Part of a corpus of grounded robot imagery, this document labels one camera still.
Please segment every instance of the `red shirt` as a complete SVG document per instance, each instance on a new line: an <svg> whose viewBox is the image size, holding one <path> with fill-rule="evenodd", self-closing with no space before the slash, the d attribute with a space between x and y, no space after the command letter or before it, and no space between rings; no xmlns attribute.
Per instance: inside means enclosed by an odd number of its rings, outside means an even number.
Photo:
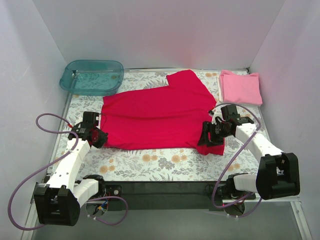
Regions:
<svg viewBox="0 0 320 240"><path fill-rule="evenodd" d="M169 86L103 97L102 131L106 147L125 150L195 148L223 155L224 145L197 146L208 111L216 101L191 70L166 76Z"/></svg>

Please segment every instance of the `gray wall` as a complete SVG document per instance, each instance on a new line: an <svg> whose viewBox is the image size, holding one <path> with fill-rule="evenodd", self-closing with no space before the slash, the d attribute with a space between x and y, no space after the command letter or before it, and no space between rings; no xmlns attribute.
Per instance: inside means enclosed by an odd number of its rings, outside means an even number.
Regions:
<svg viewBox="0 0 320 240"><path fill-rule="evenodd" d="M243 69L285 0L33 0L67 62Z"/></svg>
<svg viewBox="0 0 320 240"><path fill-rule="evenodd" d="M49 162L55 137L40 131L36 117L61 114L66 92L59 78L66 62L31 0L0 0L0 239L18 240L22 231L9 221L9 197L21 180ZM57 129L59 121L41 121ZM13 216L24 225L38 175L13 202Z"/></svg>
<svg viewBox="0 0 320 240"><path fill-rule="evenodd" d="M320 239L320 2L287 0L251 70L260 73L271 140L299 158L302 208Z"/></svg>

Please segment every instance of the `floral pattern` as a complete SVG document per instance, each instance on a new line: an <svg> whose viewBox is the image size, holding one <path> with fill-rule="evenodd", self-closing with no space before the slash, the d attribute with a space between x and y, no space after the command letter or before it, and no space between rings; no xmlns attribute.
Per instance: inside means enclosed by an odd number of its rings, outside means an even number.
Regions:
<svg viewBox="0 0 320 240"><path fill-rule="evenodd" d="M176 71L125 71L122 85L118 92L157 88L168 85L166 75ZM219 71L195 71L196 75L213 94L219 99L217 79ZM245 71L236 71L245 75ZM73 95L69 104L66 118L75 124L81 121L83 111L100 112L103 105L101 96ZM258 107L248 107L262 121L261 133L267 137L265 125ZM241 115L249 113L238 108ZM67 145L67 136L59 136L55 158L60 157ZM117 148L91 148L86 155L77 175L77 180L85 175L99 174L106 181L215 181L228 164L242 143L234 137L225 139L224 155L201 155L193 148L166 148L123 150ZM55 164L49 173L58 166ZM254 156L244 150L229 167L225 180L229 174L256 173L258 162Z"/></svg>

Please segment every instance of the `teal basket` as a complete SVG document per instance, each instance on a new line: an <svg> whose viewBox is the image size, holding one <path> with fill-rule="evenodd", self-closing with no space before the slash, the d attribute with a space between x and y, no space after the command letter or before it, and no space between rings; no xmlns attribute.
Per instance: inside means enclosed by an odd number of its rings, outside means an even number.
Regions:
<svg viewBox="0 0 320 240"><path fill-rule="evenodd" d="M76 60L64 69L60 87L75 95L111 96L124 79L124 66L118 61Z"/></svg>

